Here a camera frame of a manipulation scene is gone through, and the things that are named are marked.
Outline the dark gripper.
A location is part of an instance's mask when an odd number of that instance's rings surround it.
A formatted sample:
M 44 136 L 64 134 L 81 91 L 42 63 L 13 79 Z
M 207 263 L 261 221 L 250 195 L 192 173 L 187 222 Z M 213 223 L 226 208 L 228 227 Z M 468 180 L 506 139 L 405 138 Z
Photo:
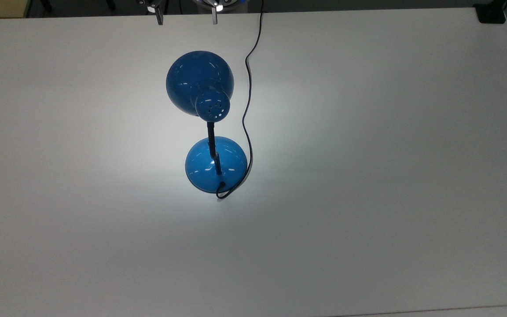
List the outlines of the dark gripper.
M 137 0 L 136 3 L 138 5 L 143 5 L 155 9 L 155 16 L 157 18 L 158 25 L 162 26 L 164 24 L 164 18 L 161 8 L 165 9 L 165 6 L 168 4 L 168 2 L 168 0 Z M 218 11 L 223 10 L 224 0 L 195 0 L 195 2 L 199 6 L 211 8 L 213 24 L 216 25 L 218 23 L 217 13 Z

